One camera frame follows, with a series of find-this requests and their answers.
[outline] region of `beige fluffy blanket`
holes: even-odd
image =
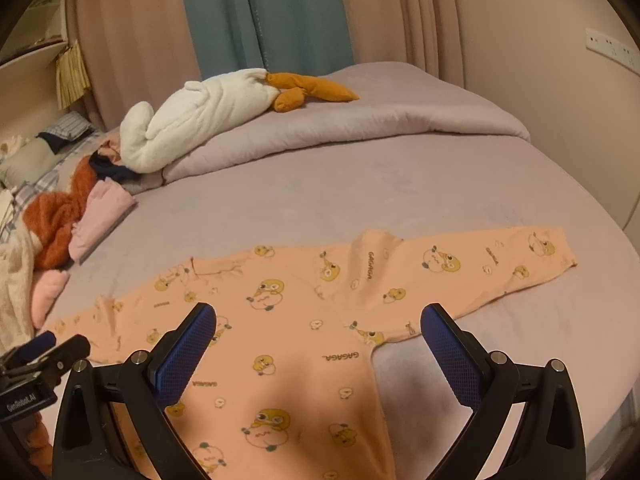
[[[29,300],[33,277],[33,240],[19,221],[0,245],[0,354],[33,338]]]

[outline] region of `yellow tassel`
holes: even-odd
[[[56,60],[56,90],[60,110],[69,108],[91,90],[82,51],[77,41]]]

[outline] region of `teal curtain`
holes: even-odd
[[[184,0],[203,78],[263,66],[324,75],[353,64],[342,0]]]

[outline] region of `metal screw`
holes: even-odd
[[[491,361],[497,365],[503,365],[507,362],[507,356],[500,351],[491,352]]]
[[[551,367],[556,372],[564,372],[564,363],[560,359],[552,359],[551,360]]]
[[[75,372],[81,372],[86,368],[86,360],[80,359],[74,363],[73,369]]]
[[[137,352],[133,352],[133,355],[131,356],[131,362],[135,365],[139,365],[145,362],[147,357],[149,357],[149,352],[138,350]]]

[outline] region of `mattress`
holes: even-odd
[[[517,137],[420,134],[286,152],[179,180],[140,204],[80,267],[52,316],[118,296],[188,256],[256,244],[346,242],[365,228],[400,237],[547,224],[564,228],[578,266],[459,320],[514,362],[565,362],[586,441],[640,372],[640,258],[574,179]],[[398,480],[424,480],[470,414],[420,337],[374,353]],[[514,407],[482,478],[496,471]],[[53,429],[56,407],[44,413]]]

